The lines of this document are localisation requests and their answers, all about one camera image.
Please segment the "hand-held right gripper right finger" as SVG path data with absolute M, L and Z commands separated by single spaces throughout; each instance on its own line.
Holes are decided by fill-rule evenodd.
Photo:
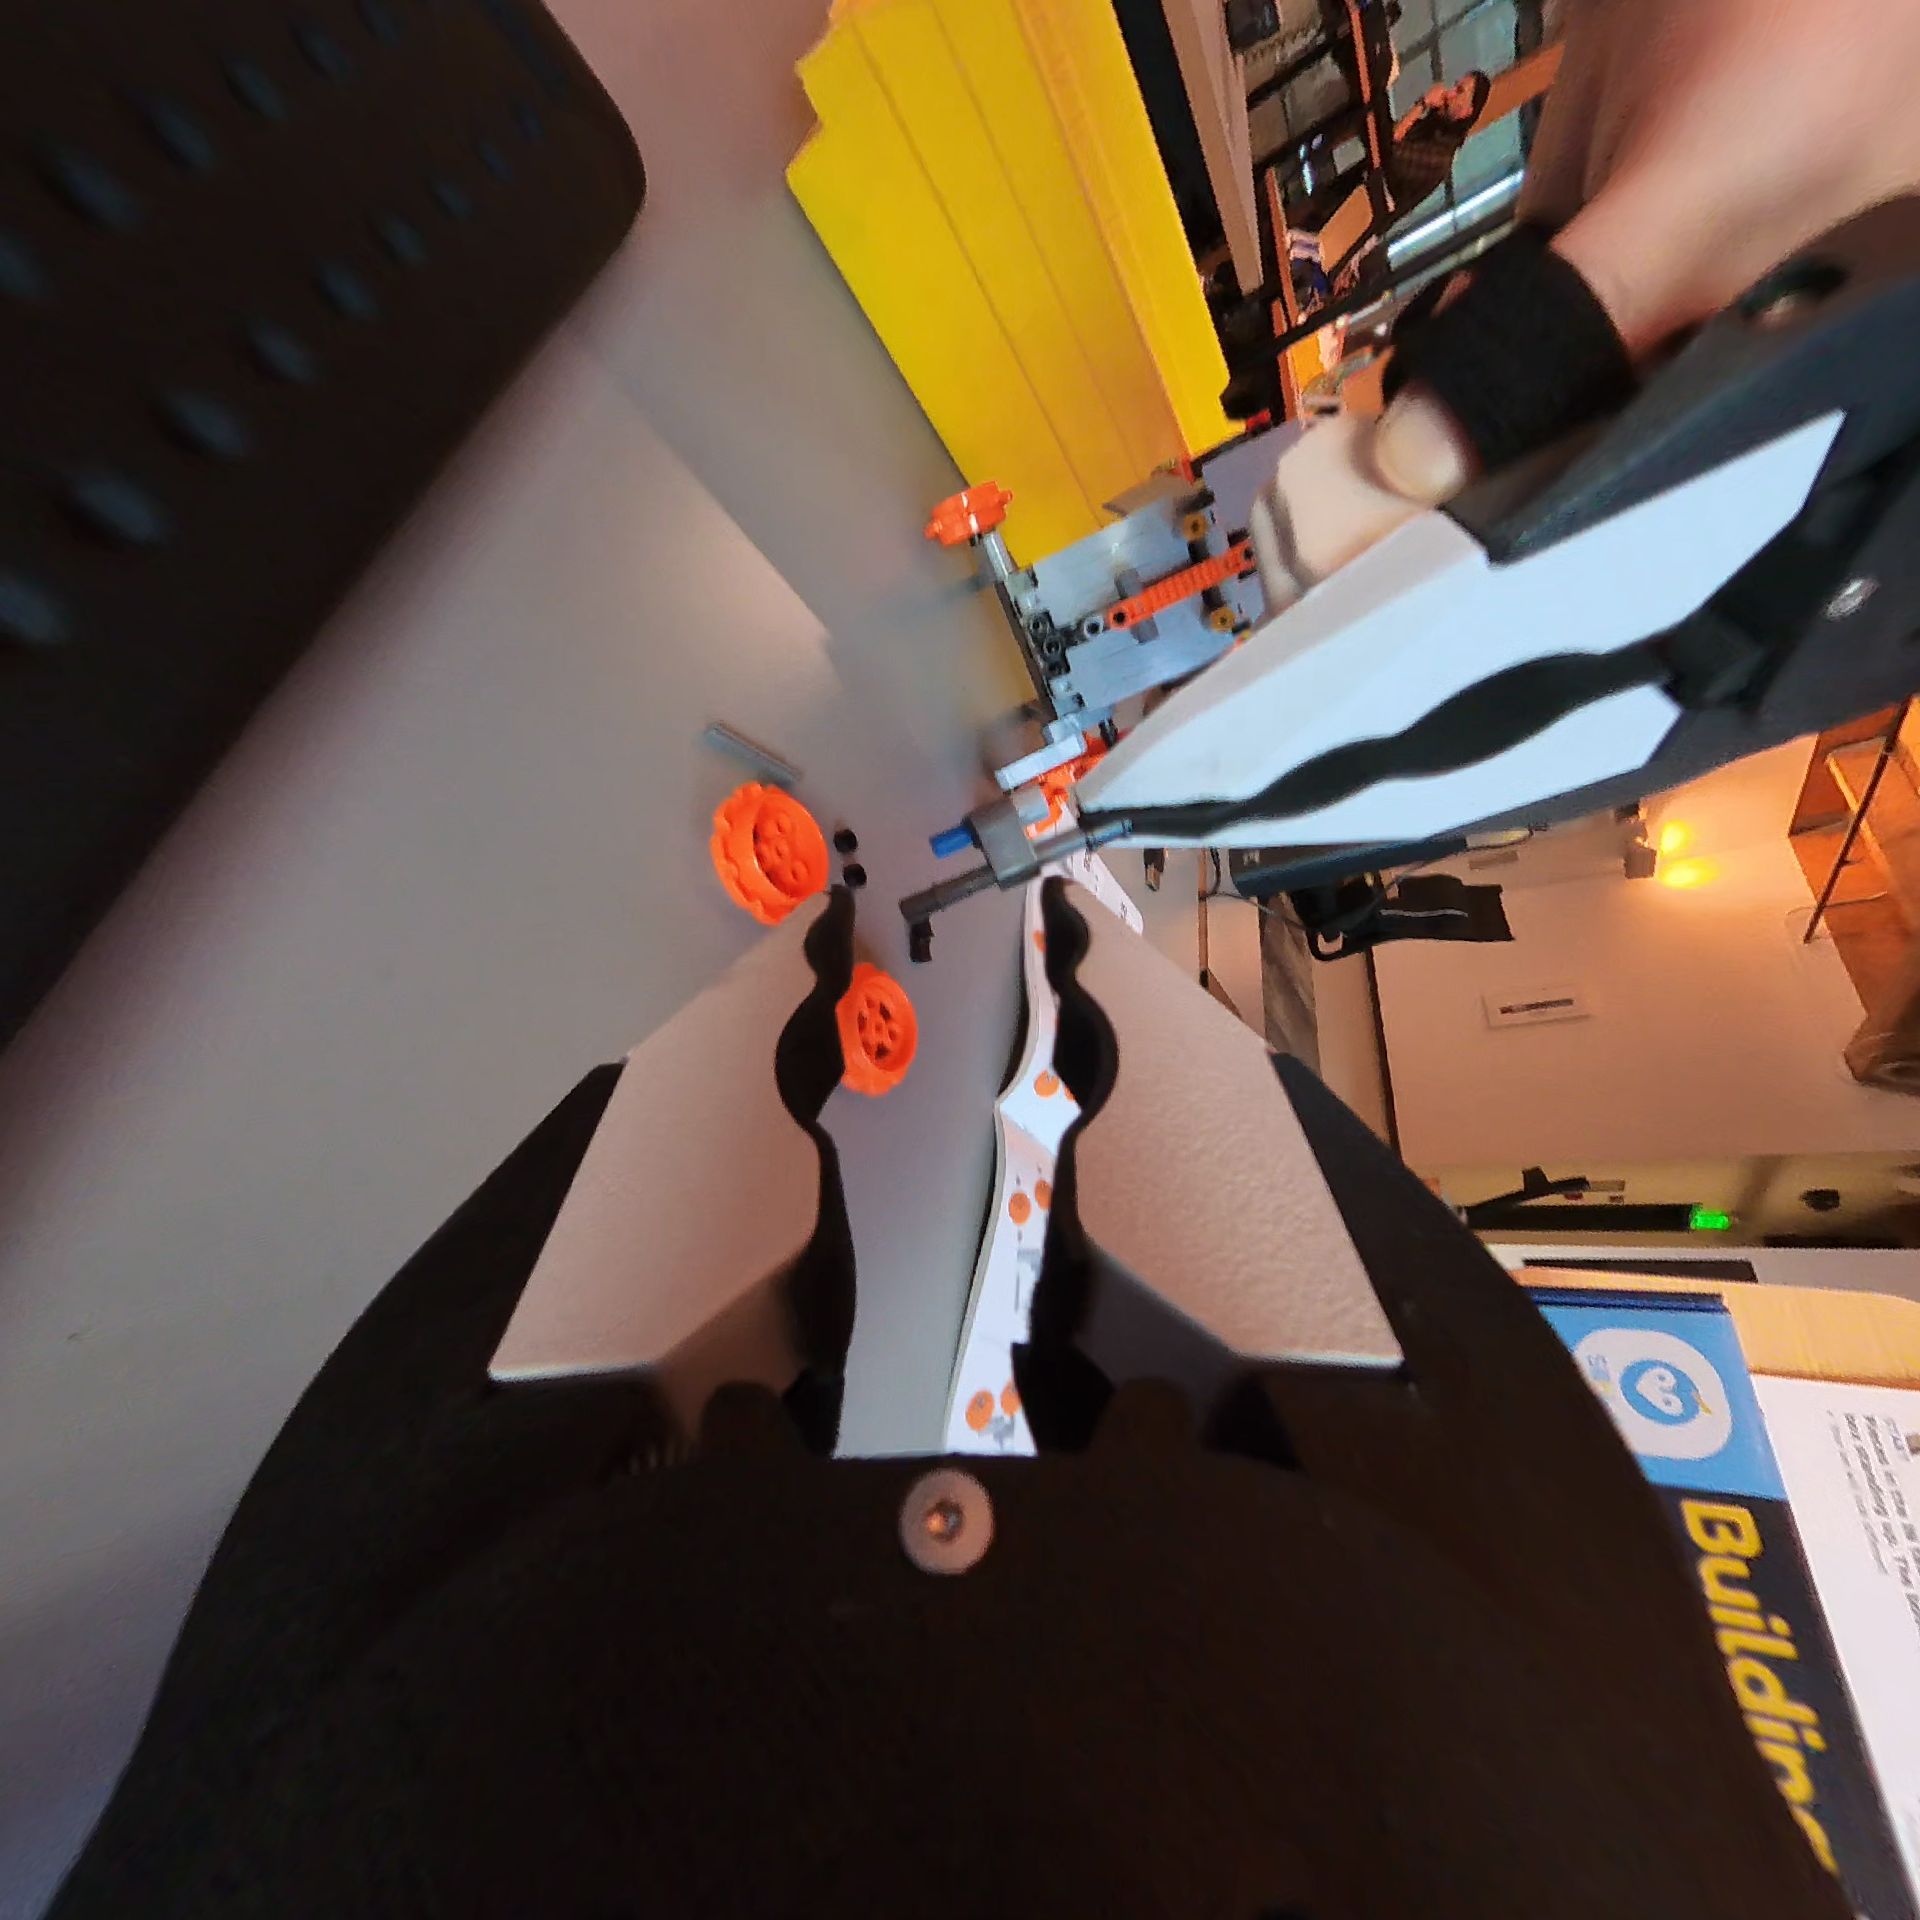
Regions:
M 1207 1424 L 1273 1369 L 1392 1378 L 1401 1342 L 1273 1049 L 1081 882 L 1045 880 L 1040 919 L 1077 1118 L 1017 1344 L 1035 1449 L 1083 1449 L 1129 1383 Z

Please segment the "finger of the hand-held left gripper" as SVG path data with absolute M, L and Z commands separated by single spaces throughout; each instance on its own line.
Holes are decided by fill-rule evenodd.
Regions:
M 1138 731 L 1173 741 L 1211 715 L 1214 731 L 1255 736 L 1253 750 L 1227 750 L 1237 770 L 1399 731 L 1479 683 L 1664 683 L 1682 711 L 1717 667 L 1691 663 L 1678 633 L 1808 505 L 1840 427 L 1842 414 L 1817 414 L 1529 544 L 1497 523 L 1477 533 L 1451 512 L 1417 512 L 1285 603 L 1109 757 Z
M 1680 720 L 1664 683 L 1479 683 L 1399 731 L 1230 768 L 1253 731 L 1211 715 L 1134 734 L 1079 784 L 1093 832 L 1154 846 L 1417 843 L 1634 775 Z

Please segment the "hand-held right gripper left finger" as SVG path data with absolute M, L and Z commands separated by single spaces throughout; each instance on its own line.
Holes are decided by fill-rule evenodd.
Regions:
M 768 1390 L 837 1449 L 857 1264 L 825 1109 L 855 898 L 834 885 L 617 1070 L 489 1362 L 494 1385 L 638 1381 L 670 1445 L 722 1387 Z

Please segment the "grey beam axle assembly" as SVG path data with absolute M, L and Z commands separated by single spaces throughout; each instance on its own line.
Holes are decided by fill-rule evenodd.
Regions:
M 974 809 L 962 823 L 935 832 L 930 853 L 942 859 L 944 875 L 930 887 L 898 901 L 907 926 L 930 921 L 962 901 L 987 891 L 1013 891 L 1049 869 L 1104 850 L 1127 839 L 1134 821 L 1127 811 L 1097 814 L 1081 823 L 1072 811 L 1056 827 L 1033 837 L 1015 798 L 999 798 Z

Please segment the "grey desk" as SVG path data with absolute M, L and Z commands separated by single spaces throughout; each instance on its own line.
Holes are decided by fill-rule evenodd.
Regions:
M 1017 1015 L 1017 901 L 896 901 L 1026 695 L 960 478 L 784 167 L 827 5 L 555 5 L 638 137 L 631 242 L 5 1054 L 5 1915 L 123 1767 L 233 1504 L 414 1250 L 594 1065 L 752 949 L 725 722 L 841 809 L 910 981 L 837 1095 L 843 1440 L 930 1451 Z

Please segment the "person's left hand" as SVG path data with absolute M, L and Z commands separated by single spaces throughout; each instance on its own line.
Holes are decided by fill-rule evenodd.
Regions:
M 1566 5 L 1520 226 L 1401 350 L 1369 464 L 1451 498 L 1607 414 L 1682 334 L 1915 192 L 1915 2 Z

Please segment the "black jacket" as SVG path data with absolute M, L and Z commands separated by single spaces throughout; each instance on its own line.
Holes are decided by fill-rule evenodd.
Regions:
M 1511 944 L 1502 894 L 1449 873 L 1362 873 L 1291 891 L 1287 905 L 1312 958 L 1330 965 L 1385 944 Z

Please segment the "open building instruction booklet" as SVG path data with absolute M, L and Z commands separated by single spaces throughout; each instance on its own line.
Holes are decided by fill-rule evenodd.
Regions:
M 1079 1115 L 1054 1065 L 1058 997 L 1047 976 L 1040 880 L 1024 889 L 1017 962 L 1019 1024 L 992 1106 L 992 1186 L 944 1417 L 944 1449 L 967 1456 L 1035 1451 L 1015 1351 L 1029 1339 L 1058 1152 Z

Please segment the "orange spoked wheel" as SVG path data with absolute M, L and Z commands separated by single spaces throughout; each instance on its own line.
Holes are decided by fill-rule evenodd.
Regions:
M 875 962 L 855 960 L 846 994 L 834 1006 L 843 1051 L 843 1086 L 864 1097 L 901 1088 L 919 1054 L 919 1015 L 896 978 Z

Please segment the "grey orange toy robot chassis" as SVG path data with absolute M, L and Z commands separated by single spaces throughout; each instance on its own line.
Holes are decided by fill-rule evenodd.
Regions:
M 992 779 L 1031 839 L 1063 827 L 1072 789 L 1161 695 L 1264 617 L 1253 542 L 1198 466 L 1134 487 L 1090 535 L 1017 562 L 1015 496 L 981 482 L 930 510 L 926 539 L 965 549 L 1003 613 L 1033 695 L 987 734 Z

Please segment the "orange toothed sprocket wheel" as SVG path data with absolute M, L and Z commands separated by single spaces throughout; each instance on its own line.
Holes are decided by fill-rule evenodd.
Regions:
M 832 882 L 814 816 L 777 784 L 745 782 L 711 816 L 709 857 L 734 905 L 775 928 Z

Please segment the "yellow plastic bin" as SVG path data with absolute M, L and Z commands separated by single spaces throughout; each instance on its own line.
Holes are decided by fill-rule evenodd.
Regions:
M 791 192 L 1017 562 L 1237 432 L 1111 5 L 841 2 L 798 73 Z

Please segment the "blue toy robot box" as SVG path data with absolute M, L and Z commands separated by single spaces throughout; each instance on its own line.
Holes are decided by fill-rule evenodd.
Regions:
M 1915 1915 L 1915 1305 L 1527 1264 L 1662 1499 L 1737 1712 L 1854 1915 Z

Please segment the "black perforated chair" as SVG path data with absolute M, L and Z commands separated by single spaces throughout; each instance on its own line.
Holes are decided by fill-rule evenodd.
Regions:
M 2 5 L 2 1024 L 635 224 L 549 5 Z

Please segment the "wooden wall shelf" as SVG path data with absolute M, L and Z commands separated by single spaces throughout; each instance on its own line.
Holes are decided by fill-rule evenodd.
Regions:
M 1863 1006 L 1847 1072 L 1918 1097 L 1915 699 L 1815 736 L 1790 846 L 1813 894 L 1803 944 L 1835 949 Z

